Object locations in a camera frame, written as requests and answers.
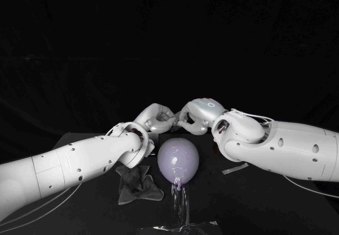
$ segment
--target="black backdrop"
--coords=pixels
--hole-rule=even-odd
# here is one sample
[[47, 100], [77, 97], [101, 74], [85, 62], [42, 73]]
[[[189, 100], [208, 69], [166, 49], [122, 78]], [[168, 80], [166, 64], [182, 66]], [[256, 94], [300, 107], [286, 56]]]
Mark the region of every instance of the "black backdrop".
[[179, 112], [204, 97], [339, 132], [336, 1], [26, 0], [2, 10], [2, 163], [68, 132], [104, 133], [152, 103]]

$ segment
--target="robotic hand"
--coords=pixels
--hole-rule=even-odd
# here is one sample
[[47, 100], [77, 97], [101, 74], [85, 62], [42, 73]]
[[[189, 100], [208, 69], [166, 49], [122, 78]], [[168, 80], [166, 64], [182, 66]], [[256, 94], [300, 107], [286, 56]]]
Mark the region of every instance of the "robotic hand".
[[[185, 122], [188, 114], [195, 124]], [[205, 134], [211, 127], [220, 151], [231, 161], [250, 162], [296, 179], [339, 182], [339, 133], [237, 109], [228, 111], [212, 99], [195, 99], [186, 104], [178, 125], [195, 135]]]
[[147, 131], [163, 133], [173, 122], [171, 109], [152, 104], [135, 122], [119, 123], [106, 136], [2, 164], [0, 221], [29, 203], [103, 175], [117, 161], [133, 168], [155, 148]]

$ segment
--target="black table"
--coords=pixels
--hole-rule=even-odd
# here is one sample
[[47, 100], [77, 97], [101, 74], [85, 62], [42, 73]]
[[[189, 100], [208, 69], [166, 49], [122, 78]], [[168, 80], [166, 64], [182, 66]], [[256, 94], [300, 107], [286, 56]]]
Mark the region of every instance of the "black table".
[[[68, 133], [55, 148], [100, 134]], [[250, 166], [222, 174], [222, 170], [244, 163], [218, 155], [212, 135], [160, 134], [159, 146], [171, 138], [186, 138], [201, 156], [199, 169], [189, 184], [191, 223], [217, 221], [224, 234], [339, 234], [339, 215], [325, 196], [293, 185], [286, 178]], [[59, 235], [135, 235], [136, 228], [171, 224], [171, 182], [158, 167], [158, 156], [143, 159], [150, 165], [147, 174], [165, 192], [162, 201], [135, 200], [119, 206], [120, 175], [116, 166], [101, 177], [85, 182], [74, 196], [41, 220], [5, 233]], [[295, 180], [319, 190], [312, 181]], [[0, 228], [21, 225], [47, 213], [68, 197], [75, 187], [44, 209]], [[9, 218], [32, 210], [58, 194], [22, 208]]]

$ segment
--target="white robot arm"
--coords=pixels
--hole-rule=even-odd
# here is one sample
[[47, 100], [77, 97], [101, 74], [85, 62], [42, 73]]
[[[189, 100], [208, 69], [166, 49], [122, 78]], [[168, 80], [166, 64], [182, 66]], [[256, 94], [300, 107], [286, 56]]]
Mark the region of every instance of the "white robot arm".
[[[197, 118], [195, 124], [185, 122], [188, 113]], [[192, 134], [211, 127], [220, 151], [231, 161], [246, 161], [296, 179], [339, 182], [339, 133], [267, 119], [235, 109], [228, 112], [212, 99], [197, 99], [185, 106], [178, 125]]]
[[155, 143], [147, 131], [166, 132], [173, 112], [152, 104], [135, 122], [119, 123], [107, 135], [0, 165], [0, 221], [25, 205], [103, 175], [120, 161], [133, 168]]

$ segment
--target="inflated balloon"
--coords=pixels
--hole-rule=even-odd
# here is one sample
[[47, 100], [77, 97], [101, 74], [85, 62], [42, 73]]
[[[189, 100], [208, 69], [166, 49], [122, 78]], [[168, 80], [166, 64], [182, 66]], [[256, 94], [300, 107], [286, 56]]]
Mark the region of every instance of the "inflated balloon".
[[172, 138], [163, 143], [158, 165], [166, 179], [181, 188], [194, 178], [199, 166], [198, 149], [189, 140]]

